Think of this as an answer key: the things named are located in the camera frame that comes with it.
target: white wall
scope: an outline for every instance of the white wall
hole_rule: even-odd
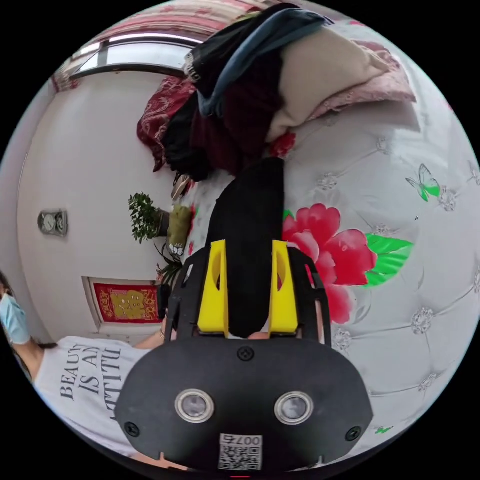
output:
[[[158,207],[171,204],[174,174],[168,167],[152,173],[152,154],[136,134],[162,79],[144,72],[84,78],[54,98],[34,135],[18,196],[19,249],[33,303],[55,340],[97,331],[82,276],[156,278],[161,258],[151,241],[132,238],[128,198],[145,192]],[[50,208],[67,209],[66,239],[39,231],[38,214]]]
[[[25,157],[37,125],[55,97],[50,82],[33,99],[20,120],[0,165],[0,269],[8,277],[26,313],[30,333],[43,342],[51,338],[40,320],[24,276],[17,238],[17,196]]]

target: black background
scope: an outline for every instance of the black background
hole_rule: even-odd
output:
[[[101,31],[156,3],[100,0],[4,4],[0,50],[2,151],[32,98],[66,58]],[[322,4],[377,30],[423,68],[445,95],[476,150],[478,37],[472,32],[477,33],[480,24],[465,0],[448,8],[438,8],[438,3],[426,8],[412,0],[365,1],[361,6],[356,1],[325,0]],[[34,393],[4,338],[0,341],[3,469],[23,478],[140,478],[71,433]],[[480,436],[475,393],[478,349],[476,335],[458,372],[433,407],[393,445],[337,478],[432,478],[475,471],[475,446]],[[302,476],[300,472],[294,478]]]

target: green butterfly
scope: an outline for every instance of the green butterfly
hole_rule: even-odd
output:
[[[430,170],[422,163],[418,169],[418,181],[413,178],[405,179],[418,194],[426,201],[429,201],[429,195],[432,197],[440,196],[440,185],[433,178]]]
[[[393,427],[390,426],[388,428],[380,427],[375,433],[376,434],[386,434],[389,430],[391,430]]]

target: screw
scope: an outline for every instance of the screw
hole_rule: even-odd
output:
[[[254,349],[251,346],[241,346],[238,349],[238,351],[236,353],[236,356],[242,362],[249,362],[255,356],[255,352],[254,352]]]
[[[362,433],[362,429],[361,427],[359,426],[354,426],[353,428],[351,428],[345,435],[345,440],[347,442],[353,442],[354,440],[356,440],[360,434]]]
[[[140,429],[131,421],[128,421],[124,428],[127,434],[131,437],[138,437],[140,435]]]

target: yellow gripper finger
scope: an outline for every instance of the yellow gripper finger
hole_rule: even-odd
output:
[[[268,333],[295,334],[299,326],[294,280],[290,269],[287,243],[274,240],[272,246],[272,272],[270,316]]]
[[[225,240],[213,241],[203,287],[198,329],[204,334],[229,336],[227,248]]]

